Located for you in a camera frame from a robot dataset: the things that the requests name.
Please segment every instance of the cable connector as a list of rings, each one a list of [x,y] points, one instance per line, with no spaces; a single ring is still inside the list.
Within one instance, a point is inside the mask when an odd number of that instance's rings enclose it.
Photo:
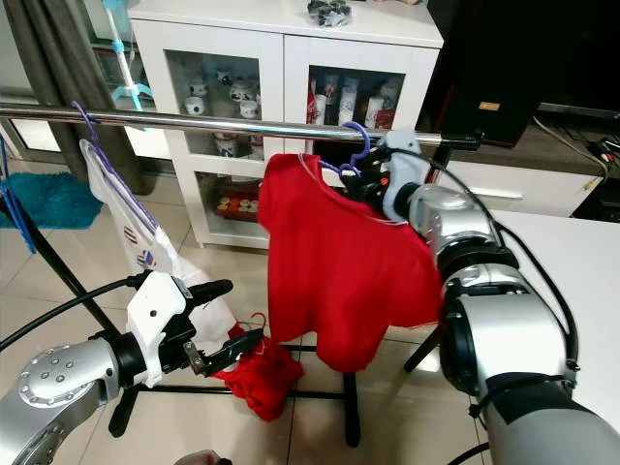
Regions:
[[[149,274],[151,274],[152,269],[146,269],[140,274],[135,274],[133,276],[127,276],[127,287],[134,288],[136,291],[140,288],[140,286],[144,283]]]

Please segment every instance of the red shirt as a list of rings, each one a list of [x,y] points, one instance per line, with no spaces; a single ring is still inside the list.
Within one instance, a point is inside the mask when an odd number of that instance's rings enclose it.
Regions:
[[[372,360],[388,326],[437,320],[441,281],[409,225],[333,191],[315,155],[274,155],[259,196],[269,231],[269,325],[274,341],[317,332],[317,355],[351,373]]]

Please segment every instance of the black clamp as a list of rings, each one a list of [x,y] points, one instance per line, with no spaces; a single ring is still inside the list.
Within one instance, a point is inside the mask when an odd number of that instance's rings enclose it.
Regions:
[[[226,341],[222,349],[209,356],[199,351],[192,341],[183,344],[183,351],[194,374],[203,375],[206,378],[239,361],[243,354],[256,347],[262,340],[263,329],[258,328]]]

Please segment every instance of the drawer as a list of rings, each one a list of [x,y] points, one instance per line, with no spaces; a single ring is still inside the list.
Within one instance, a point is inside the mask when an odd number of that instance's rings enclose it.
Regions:
[[[586,174],[479,163],[449,162],[448,168],[489,208],[552,216],[571,216],[601,181]],[[438,183],[458,189],[444,174]]]

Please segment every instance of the tiled floor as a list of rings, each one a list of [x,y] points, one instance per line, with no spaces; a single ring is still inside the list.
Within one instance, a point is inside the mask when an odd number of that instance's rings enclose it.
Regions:
[[[54,167],[20,164],[14,169],[51,171]],[[250,321],[256,311],[266,313],[264,252],[219,246],[200,249],[173,178],[159,178],[155,192],[143,200],[181,255],[213,278],[233,280],[235,287],[225,299],[239,320]],[[86,288],[129,273],[105,208],[87,231],[47,231],[46,237]],[[26,252],[17,232],[0,230],[0,254],[0,337],[71,298],[45,262]],[[119,327],[125,325],[124,309],[131,295],[119,290],[98,299]],[[18,341],[0,356],[0,394],[37,351],[82,340],[96,330],[85,310],[76,308]],[[362,439],[356,449],[345,445],[338,401],[291,400],[282,417],[264,422],[244,401],[227,395],[147,393],[140,395],[123,437],[113,439],[108,433],[113,409],[108,405],[70,436],[54,463],[170,465],[184,454],[204,449],[217,450],[235,464],[448,463],[476,445],[479,435],[484,438],[467,416],[468,397],[444,380],[436,354],[424,361],[424,370],[411,375],[402,370],[402,363],[429,330],[391,328],[373,362],[357,374]],[[302,342],[314,340],[314,334],[307,334]],[[341,388],[341,375],[314,354],[304,353],[300,360],[306,374],[298,388]],[[172,374],[167,381],[220,383],[196,378],[188,370]],[[484,463],[490,463],[487,457]],[[475,457],[468,463],[482,461]]]

